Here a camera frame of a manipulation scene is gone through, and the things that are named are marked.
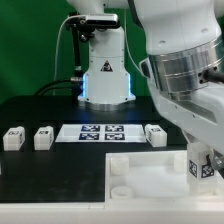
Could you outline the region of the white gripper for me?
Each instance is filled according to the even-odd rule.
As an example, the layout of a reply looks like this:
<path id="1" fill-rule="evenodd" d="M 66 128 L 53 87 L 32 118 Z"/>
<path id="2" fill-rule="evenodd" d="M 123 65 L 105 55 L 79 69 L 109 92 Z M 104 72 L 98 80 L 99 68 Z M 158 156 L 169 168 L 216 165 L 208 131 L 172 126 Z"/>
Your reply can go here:
<path id="1" fill-rule="evenodd" d="M 190 101 L 172 101 L 154 84 L 148 87 L 162 117 L 216 150 L 212 166 L 224 179 L 224 85 L 209 83 L 193 91 Z"/>

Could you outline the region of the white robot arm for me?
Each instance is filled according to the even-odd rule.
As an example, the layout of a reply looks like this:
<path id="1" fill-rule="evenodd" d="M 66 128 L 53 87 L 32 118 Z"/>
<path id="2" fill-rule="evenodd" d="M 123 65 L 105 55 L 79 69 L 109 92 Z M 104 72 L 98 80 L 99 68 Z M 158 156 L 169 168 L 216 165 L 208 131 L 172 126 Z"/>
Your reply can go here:
<path id="1" fill-rule="evenodd" d="M 158 113 L 181 128 L 189 143 L 204 144 L 205 162 L 224 169 L 224 43 L 216 0 L 66 0 L 90 43 L 89 69 L 78 100 L 95 109 L 134 97 L 121 58 L 124 30 L 107 8 L 128 8 L 146 37 L 147 78 Z"/>

